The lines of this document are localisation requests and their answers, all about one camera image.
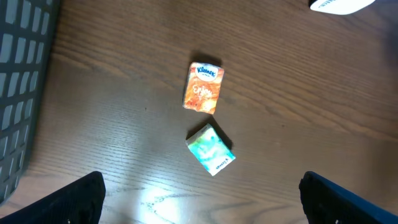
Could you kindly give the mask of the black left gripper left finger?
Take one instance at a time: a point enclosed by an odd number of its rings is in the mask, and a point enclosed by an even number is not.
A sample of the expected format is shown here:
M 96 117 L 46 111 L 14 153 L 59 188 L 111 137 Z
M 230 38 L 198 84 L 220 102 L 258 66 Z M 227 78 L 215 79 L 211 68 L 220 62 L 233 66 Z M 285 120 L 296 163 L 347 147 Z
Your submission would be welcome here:
M 103 175 L 94 171 L 1 218 L 1 224 L 98 224 L 105 194 Z

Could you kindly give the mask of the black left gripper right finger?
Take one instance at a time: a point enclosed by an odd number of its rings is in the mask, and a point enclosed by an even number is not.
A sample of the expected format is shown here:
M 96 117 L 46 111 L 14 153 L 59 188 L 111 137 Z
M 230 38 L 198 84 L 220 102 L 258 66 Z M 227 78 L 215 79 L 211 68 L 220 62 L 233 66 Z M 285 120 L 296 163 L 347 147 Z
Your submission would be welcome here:
M 334 182 L 307 171 L 299 184 L 300 201 L 309 224 L 397 223 L 394 215 Z

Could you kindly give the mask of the teal tissue pack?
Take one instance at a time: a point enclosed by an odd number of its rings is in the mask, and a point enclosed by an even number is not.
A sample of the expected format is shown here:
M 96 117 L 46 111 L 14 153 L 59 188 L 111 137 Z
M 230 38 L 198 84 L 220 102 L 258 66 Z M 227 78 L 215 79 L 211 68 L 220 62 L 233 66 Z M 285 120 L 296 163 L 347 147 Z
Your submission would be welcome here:
M 212 176 L 215 176 L 236 158 L 210 124 L 206 124 L 188 138 L 186 145 Z

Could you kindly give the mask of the small orange snack packet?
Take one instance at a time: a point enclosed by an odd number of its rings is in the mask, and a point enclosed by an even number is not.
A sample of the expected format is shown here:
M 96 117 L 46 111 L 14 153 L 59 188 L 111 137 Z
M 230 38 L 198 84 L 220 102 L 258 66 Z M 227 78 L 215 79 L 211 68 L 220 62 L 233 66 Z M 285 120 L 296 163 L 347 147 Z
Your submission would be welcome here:
M 220 95 L 224 69 L 210 63 L 192 62 L 188 69 L 183 107 L 214 114 Z

